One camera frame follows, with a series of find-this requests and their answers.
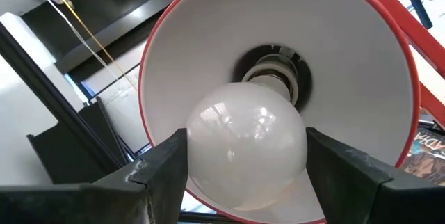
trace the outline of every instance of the light bulb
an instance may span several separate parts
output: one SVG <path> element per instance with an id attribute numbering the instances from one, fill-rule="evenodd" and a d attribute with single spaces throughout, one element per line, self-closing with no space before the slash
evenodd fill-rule
<path id="1" fill-rule="evenodd" d="M 230 83 L 207 95 L 187 121 L 187 137 L 192 181 L 230 209 L 271 205 L 306 166 L 300 114 L 274 90 L 253 83 Z"/>

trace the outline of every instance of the poster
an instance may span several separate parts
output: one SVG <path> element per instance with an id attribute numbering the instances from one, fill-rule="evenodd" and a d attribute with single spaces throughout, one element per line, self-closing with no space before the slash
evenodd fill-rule
<path id="1" fill-rule="evenodd" d="M 445 136 L 418 128 L 402 168 L 405 172 L 445 186 Z"/>

